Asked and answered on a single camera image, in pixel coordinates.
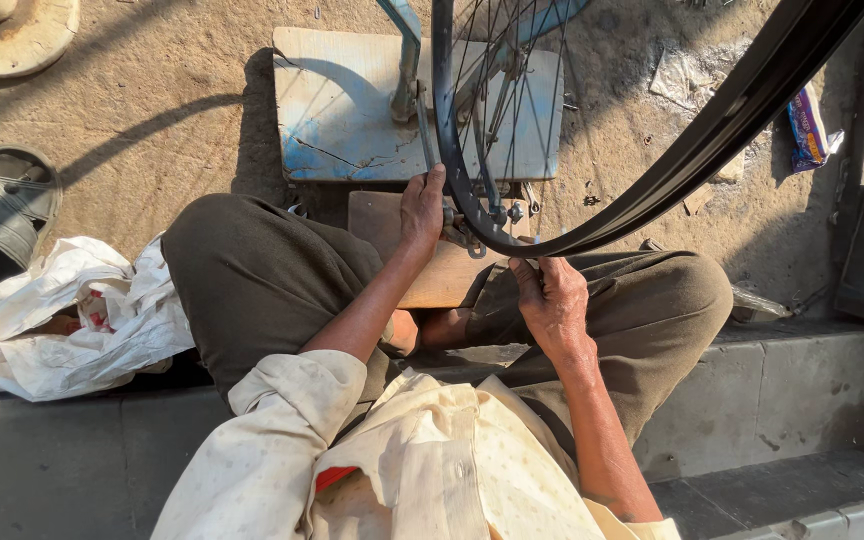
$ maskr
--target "knee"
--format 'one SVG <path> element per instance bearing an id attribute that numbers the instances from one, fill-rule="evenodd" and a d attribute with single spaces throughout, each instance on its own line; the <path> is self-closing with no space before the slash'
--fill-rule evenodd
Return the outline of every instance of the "knee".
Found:
<path id="1" fill-rule="evenodd" d="M 241 237 L 243 221 L 253 205 L 249 197 L 233 193 L 212 193 L 189 202 L 162 236 L 166 261 L 176 264 L 179 259 L 199 259 L 207 251 L 234 242 Z"/>
<path id="2" fill-rule="evenodd" d="M 712 257 L 684 251 L 666 261 L 676 277 L 677 289 L 693 313 L 702 313 L 718 326 L 733 308 L 732 284 L 722 266 Z"/>

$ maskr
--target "red object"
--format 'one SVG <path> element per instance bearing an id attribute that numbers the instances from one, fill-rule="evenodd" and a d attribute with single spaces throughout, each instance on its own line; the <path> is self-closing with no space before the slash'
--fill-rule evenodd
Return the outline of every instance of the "red object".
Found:
<path id="1" fill-rule="evenodd" d="M 319 493 L 330 485 L 339 482 L 355 469 L 358 469 L 358 467 L 329 467 L 319 472 L 318 476 L 315 477 L 315 492 Z"/>

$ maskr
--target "concrete step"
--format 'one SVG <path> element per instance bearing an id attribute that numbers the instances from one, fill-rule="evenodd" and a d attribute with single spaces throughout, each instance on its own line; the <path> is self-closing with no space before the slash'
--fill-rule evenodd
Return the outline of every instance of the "concrete step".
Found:
<path id="1" fill-rule="evenodd" d="M 864 447 L 650 487 L 685 540 L 864 540 Z"/>
<path id="2" fill-rule="evenodd" d="M 650 482 L 864 445 L 864 325 L 727 325 L 632 449 Z"/>
<path id="3" fill-rule="evenodd" d="M 148 538 L 188 460 L 228 418 L 210 386 L 49 403 L 0 396 L 0 538 Z M 677 478 L 862 444 L 864 325 L 806 320 L 724 328 L 633 450 L 649 479 L 666 480 L 653 484 L 657 499 L 707 510 L 708 497 L 677 491 L 692 482 Z"/>

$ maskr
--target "wooden plank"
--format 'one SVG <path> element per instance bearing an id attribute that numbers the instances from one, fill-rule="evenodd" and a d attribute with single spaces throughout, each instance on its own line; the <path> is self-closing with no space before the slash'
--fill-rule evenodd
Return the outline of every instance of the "wooden plank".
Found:
<path id="1" fill-rule="evenodd" d="M 682 203 L 685 205 L 685 211 L 688 215 L 697 215 L 702 212 L 702 208 L 707 202 L 713 199 L 715 191 L 708 182 L 703 183 L 698 189 L 692 192 L 691 195 L 685 197 Z"/>
<path id="2" fill-rule="evenodd" d="M 515 201 L 502 200 L 506 208 Z M 401 202 L 401 193 L 352 191 L 348 194 L 349 232 L 373 245 L 383 263 L 389 261 L 399 245 Z M 522 208 L 528 208 L 525 201 L 519 203 Z M 515 225 L 507 223 L 505 230 L 515 237 L 529 236 L 529 217 L 523 217 Z M 470 308 L 489 277 L 492 264 L 505 259 L 504 255 L 491 250 L 483 258 L 471 258 L 464 248 L 438 241 L 435 257 L 418 275 L 398 307 L 401 310 Z"/>

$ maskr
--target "shirt sleeve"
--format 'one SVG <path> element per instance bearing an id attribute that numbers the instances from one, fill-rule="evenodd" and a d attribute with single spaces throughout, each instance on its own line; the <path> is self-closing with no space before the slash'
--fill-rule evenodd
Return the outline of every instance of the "shirt sleeve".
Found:
<path id="1" fill-rule="evenodd" d="M 602 504 L 582 499 L 606 540 L 682 540 L 672 518 L 662 521 L 622 522 Z"/>
<path id="2" fill-rule="evenodd" d="M 339 350 L 271 354 L 228 392 L 238 416 L 196 451 L 152 540 L 300 538 L 312 470 L 352 412 L 366 366 Z"/>

